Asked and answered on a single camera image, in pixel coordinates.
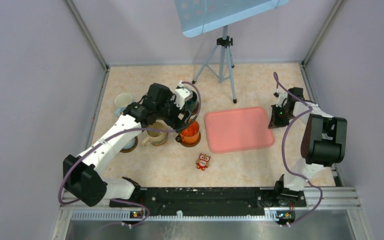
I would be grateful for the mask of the red owl figure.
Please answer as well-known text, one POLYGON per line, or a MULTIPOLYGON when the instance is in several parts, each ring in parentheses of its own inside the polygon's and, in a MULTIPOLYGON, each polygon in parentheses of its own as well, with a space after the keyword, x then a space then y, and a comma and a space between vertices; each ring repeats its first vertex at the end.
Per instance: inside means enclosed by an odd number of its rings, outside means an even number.
POLYGON ((205 171, 209 167, 209 162, 211 160, 211 156, 207 154, 200 153, 199 157, 196 161, 196 168, 202 171, 205 171))

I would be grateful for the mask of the dark brown coaster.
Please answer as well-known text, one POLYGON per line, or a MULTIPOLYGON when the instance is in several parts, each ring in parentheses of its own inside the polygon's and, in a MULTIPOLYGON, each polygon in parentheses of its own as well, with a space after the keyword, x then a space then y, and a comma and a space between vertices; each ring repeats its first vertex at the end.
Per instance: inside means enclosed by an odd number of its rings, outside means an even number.
POLYGON ((135 143, 134 147, 132 147, 132 148, 130 148, 128 150, 122 150, 121 149, 119 152, 120 153, 130 153, 130 152, 134 151, 136 149, 137 145, 138 145, 138 141, 139 141, 138 137, 136 136, 136 143, 135 143))
POLYGON ((192 147, 195 147, 197 144, 199 144, 199 142, 201 141, 201 134, 199 133, 197 135, 197 140, 193 143, 187 143, 187 142, 184 142, 182 140, 180 140, 180 144, 184 147, 187 147, 187 148, 192 148, 192 147))

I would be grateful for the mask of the light blue mug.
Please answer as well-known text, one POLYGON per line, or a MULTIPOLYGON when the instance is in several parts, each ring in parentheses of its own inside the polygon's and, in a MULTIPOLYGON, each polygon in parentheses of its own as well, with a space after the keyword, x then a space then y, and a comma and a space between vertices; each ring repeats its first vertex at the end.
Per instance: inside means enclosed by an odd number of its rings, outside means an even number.
POLYGON ((117 107, 115 111, 115 116, 119 117, 123 113, 123 111, 127 108, 127 106, 130 105, 132 102, 133 102, 133 97, 129 93, 119 94, 114 100, 114 103, 117 107))

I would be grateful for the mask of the dark green mug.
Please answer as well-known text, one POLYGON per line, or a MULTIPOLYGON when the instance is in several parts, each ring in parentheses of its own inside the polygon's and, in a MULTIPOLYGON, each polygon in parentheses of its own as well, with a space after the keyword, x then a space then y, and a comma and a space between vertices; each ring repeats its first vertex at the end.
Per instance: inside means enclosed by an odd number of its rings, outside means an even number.
POLYGON ((195 91, 192 91, 192 97, 185 102, 185 110, 190 111, 192 115, 195 115, 198 111, 198 107, 198 95, 195 91))

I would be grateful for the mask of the orange mug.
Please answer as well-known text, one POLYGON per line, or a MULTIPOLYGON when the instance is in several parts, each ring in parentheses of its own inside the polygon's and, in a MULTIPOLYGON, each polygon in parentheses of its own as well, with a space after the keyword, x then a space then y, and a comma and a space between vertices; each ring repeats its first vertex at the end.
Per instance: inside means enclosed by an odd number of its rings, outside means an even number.
POLYGON ((177 137, 175 138, 176 142, 180 143, 182 140, 183 142, 186 143, 194 143, 197 138, 198 134, 200 133, 200 125, 197 121, 193 121, 189 127, 186 129, 182 130, 177 137))

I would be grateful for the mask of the beige mug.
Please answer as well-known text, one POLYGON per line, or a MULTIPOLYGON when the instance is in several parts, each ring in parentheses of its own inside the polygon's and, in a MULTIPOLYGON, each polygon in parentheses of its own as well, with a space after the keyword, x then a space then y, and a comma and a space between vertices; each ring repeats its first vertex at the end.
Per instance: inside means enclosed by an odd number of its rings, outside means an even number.
POLYGON ((142 145, 151 144, 154 146, 163 145, 168 139, 166 124, 162 120, 157 120, 155 123, 148 126, 150 130, 145 131, 145 138, 142 140, 142 145))

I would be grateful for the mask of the pink tray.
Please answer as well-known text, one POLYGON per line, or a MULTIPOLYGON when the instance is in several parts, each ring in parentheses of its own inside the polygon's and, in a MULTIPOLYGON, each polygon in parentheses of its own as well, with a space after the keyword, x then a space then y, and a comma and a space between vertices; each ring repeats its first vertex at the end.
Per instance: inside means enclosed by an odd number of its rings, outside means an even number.
POLYGON ((204 124, 208 148, 215 154, 263 149, 275 142, 267 111, 262 107, 209 112, 204 124))

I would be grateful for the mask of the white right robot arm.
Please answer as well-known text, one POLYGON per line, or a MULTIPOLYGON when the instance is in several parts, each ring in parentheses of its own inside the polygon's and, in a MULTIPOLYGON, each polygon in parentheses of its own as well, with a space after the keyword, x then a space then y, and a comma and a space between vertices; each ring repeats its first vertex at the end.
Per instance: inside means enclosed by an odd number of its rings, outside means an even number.
POLYGON ((300 159, 275 183, 273 200, 279 206, 299 199, 308 180, 345 157, 347 120, 325 113, 316 103, 304 99, 303 92, 293 87, 286 93, 273 94, 277 102, 271 106, 269 129, 286 127, 296 120, 305 124, 300 159))

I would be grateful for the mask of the dark brown coaster front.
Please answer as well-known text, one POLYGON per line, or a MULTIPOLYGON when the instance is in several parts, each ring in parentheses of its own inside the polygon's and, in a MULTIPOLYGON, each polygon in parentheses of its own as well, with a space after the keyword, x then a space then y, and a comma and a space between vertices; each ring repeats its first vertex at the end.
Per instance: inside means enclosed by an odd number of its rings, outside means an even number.
POLYGON ((195 147, 197 144, 199 144, 199 142, 201 141, 201 134, 199 133, 197 135, 197 140, 193 143, 187 143, 187 142, 184 142, 182 140, 180 140, 180 144, 184 147, 187 147, 187 148, 192 148, 192 147, 195 147))

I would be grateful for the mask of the white mug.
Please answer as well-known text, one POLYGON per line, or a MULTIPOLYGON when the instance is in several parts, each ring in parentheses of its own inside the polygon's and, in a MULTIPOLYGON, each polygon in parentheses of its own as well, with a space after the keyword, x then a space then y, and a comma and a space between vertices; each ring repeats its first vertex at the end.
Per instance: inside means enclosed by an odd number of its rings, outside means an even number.
POLYGON ((122 150, 129 150, 131 149, 132 147, 134 147, 134 145, 136 144, 136 137, 132 138, 130 141, 128 141, 124 147, 122 148, 122 150))

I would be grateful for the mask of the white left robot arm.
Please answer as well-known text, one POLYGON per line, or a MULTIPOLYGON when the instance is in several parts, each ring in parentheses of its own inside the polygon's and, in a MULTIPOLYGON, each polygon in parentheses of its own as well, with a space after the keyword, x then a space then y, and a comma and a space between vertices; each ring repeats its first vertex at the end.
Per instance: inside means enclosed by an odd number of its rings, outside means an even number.
POLYGON ((89 207, 97 205, 106 195, 107 182, 102 171, 115 156, 140 133, 150 131, 150 125, 158 120, 168 126, 167 133, 180 133, 198 117, 187 106, 187 101, 201 93, 191 82, 181 81, 174 90, 153 83, 148 92, 138 101, 130 103, 122 111, 112 127, 89 148, 76 155, 69 154, 62 161, 63 179, 58 190, 58 201, 63 201, 63 192, 68 191, 89 207))

